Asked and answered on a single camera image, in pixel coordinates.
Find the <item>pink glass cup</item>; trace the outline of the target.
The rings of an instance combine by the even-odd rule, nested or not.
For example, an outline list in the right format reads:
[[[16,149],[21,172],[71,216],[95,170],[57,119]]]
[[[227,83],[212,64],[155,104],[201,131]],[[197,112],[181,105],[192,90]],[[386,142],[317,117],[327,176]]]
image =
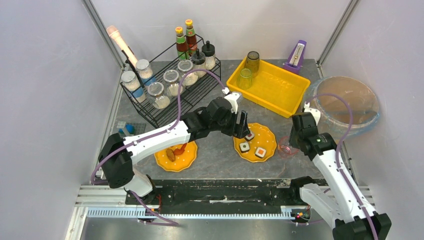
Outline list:
[[[289,136],[284,136],[279,140],[277,144],[277,152],[283,159],[293,157],[299,152],[299,149],[294,148],[290,145],[289,140]]]

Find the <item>green glass cup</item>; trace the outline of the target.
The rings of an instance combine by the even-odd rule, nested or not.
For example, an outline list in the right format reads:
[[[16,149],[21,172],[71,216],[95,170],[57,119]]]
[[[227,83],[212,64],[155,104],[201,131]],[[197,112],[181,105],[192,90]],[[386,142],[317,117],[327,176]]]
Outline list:
[[[236,81],[237,86],[242,90],[247,90],[252,86],[253,76],[249,68],[243,68]]]

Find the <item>dark glass cup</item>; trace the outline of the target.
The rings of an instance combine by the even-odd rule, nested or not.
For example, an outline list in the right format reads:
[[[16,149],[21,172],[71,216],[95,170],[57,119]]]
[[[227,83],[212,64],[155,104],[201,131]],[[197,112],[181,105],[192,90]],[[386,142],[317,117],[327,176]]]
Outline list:
[[[253,78],[258,75],[260,55],[257,51],[250,51],[246,56],[245,68],[249,69]]]

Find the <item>black cap shaker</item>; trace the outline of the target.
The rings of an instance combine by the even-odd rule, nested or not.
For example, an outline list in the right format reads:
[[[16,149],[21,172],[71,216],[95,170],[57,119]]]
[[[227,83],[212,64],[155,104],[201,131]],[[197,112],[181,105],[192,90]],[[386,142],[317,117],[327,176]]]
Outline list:
[[[205,55],[205,69],[212,70],[216,65],[216,48],[209,40],[201,47],[201,51]]]
[[[199,49],[196,49],[196,51],[191,55],[191,61],[193,62],[193,68],[194,69],[205,69],[206,68],[206,57],[203,52],[201,52]],[[202,78],[206,72],[205,71],[195,71],[194,72],[198,78]]]

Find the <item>glass jar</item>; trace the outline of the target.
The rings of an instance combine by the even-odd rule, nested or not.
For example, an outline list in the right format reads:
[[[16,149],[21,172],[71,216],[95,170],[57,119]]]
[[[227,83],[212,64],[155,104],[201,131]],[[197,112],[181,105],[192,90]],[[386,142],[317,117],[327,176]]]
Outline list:
[[[181,77],[185,77],[183,81],[183,86],[189,87],[194,85],[198,81],[198,75],[195,72],[188,73],[194,68],[194,64],[191,60],[184,59],[180,60],[177,64],[178,71]]]
[[[179,93],[180,74],[177,70],[170,69],[164,72],[163,80],[166,83],[167,94],[176,97]]]
[[[156,109],[164,109],[169,106],[171,100],[168,97],[165,86],[160,82],[153,82],[147,88],[151,103]]]

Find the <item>glass jar front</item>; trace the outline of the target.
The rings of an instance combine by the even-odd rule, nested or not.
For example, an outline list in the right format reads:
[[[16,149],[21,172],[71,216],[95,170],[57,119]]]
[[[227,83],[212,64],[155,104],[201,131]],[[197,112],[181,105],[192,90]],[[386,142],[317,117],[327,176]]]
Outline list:
[[[177,70],[170,69],[164,72],[163,80],[166,83],[167,94],[176,97],[179,93],[180,74]]]

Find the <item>glass jar back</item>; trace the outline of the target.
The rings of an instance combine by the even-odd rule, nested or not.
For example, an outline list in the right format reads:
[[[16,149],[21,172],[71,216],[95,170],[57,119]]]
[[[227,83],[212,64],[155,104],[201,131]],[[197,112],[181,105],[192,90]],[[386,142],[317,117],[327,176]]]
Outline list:
[[[153,82],[147,88],[151,103],[156,109],[164,109],[169,106],[171,100],[168,97],[165,86],[160,82]]]

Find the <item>green label sauce bottle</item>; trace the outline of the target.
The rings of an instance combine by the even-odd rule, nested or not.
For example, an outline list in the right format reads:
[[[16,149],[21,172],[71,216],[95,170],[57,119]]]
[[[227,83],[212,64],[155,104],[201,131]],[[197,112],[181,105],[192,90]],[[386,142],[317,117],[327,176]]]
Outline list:
[[[175,28],[176,34],[176,50],[177,55],[180,61],[189,60],[189,45],[186,41],[185,35],[183,33],[183,28],[181,26],[177,26]]]

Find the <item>red label sauce bottle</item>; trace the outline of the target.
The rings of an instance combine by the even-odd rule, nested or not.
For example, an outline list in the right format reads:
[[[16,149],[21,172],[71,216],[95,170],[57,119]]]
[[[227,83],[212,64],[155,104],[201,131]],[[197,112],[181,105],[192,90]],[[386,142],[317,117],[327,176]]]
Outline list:
[[[185,21],[185,25],[186,25],[186,42],[188,44],[188,54],[189,56],[191,56],[193,53],[196,52],[198,45],[197,45],[197,36],[195,33],[195,29],[193,26],[193,20],[192,19],[187,19]]]

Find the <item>blue band spice jar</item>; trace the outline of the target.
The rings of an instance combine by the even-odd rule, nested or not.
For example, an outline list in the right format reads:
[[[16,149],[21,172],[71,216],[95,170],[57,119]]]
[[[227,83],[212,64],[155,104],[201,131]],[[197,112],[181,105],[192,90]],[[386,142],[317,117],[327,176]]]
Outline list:
[[[152,83],[156,82],[153,69],[147,59],[138,60],[135,67],[144,86],[149,86]]]
[[[131,98],[134,102],[137,101],[139,103],[142,103],[146,99],[144,90],[141,87],[141,84],[133,71],[124,71],[120,79],[125,88],[130,91]]]

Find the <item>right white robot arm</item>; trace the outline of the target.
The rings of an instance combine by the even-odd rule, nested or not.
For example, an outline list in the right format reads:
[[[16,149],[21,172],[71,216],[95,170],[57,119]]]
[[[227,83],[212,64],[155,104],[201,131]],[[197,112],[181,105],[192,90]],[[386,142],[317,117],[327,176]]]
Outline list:
[[[319,133],[312,112],[292,116],[289,144],[318,168],[333,193],[326,195],[309,177],[291,181],[291,197],[311,206],[332,230],[335,240],[385,240],[392,226],[386,213],[377,213],[365,198],[344,163],[329,133]]]

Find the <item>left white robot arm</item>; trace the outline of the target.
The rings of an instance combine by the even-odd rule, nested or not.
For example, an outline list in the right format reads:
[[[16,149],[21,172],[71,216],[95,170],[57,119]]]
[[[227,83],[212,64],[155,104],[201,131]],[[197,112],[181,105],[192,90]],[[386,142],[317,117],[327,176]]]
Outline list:
[[[135,173],[133,166],[149,155],[205,138],[211,132],[243,139],[250,130],[247,113],[238,111],[241,98],[241,93],[232,92],[150,132],[127,137],[119,133],[110,135],[98,158],[98,167],[107,185],[111,189],[125,188],[144,197],[153,191],[153,182],[146,174]]]

